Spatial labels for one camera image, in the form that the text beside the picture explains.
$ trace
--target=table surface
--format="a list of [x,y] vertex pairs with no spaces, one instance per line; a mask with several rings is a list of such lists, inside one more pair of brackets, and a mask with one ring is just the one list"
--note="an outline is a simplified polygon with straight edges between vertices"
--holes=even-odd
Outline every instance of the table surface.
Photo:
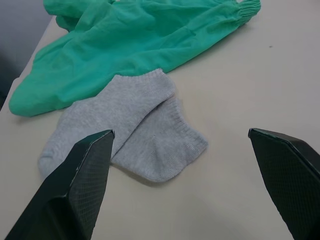
[[[111,167],[93,240],[293,239],[247,133],[281,132],[320,152],[319,12],[318,0],[265,0],[249,23],[169,73],[187,121],[209,148],[165,184]],[[36,51],[64,34],[53,18]],[[8,100],[33,58],[0,112],[0,239],[43,181],[38,157],[62,114],[10,113]]]

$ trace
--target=ribbed sock cuff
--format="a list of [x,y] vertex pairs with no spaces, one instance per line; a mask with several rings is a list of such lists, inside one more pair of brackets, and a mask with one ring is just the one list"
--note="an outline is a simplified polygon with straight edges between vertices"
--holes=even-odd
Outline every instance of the ribbed sock cuff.
[[185,161],[189,165],[208,147],[208,142],[200,132],[186,122],[181,113],[180,102],[176,97],[168,99],[162,106],[167,109],[172,120],[172,129],[177,131],[182,139],[187,139],[187,144],[184,147],[190,150],[190,153]]
[[[144,96],[154,96],[158,95],[159,92],[163,91],[163,89],[168,85],[168,81],[172,82],[172,80],[162,71],[161,68],[156,70],[150,71],[146,74],[140,76],[121,76],[115,75],[112,81],[123,81],[123,82],[132,82],[134,81],[135,84],[143,84],[143,92],[137,92],[137,96],[144,95]],[[166,98],[172,96],[175,92],[175,85],[172,83],[172,91],[168,92]]]

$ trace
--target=gray sock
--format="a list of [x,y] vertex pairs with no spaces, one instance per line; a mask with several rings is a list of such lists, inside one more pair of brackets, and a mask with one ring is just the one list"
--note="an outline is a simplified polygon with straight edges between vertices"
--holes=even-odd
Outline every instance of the gray sock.
[[172,97],[145,117],[111,162],[160,183],[179,174],[207,146],[205,138],[186,123],[178,99]]
[[77,101],[64,111],[38,161],[40,172],[46,178],[76,142],[107,129],[116,136],[113,157],[145,116],[174,92],[174,83],[161,69],[141,76],[116,75],[96,97]]

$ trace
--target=green cloth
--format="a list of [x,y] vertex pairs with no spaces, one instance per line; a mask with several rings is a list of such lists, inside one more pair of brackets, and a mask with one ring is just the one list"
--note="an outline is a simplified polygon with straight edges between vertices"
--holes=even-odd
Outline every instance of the green cloth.
[[116,75],[173,70],[235,31],[259,0],[44,0],[69,33],[41,49],[13,93],[31,117],[97,95]]

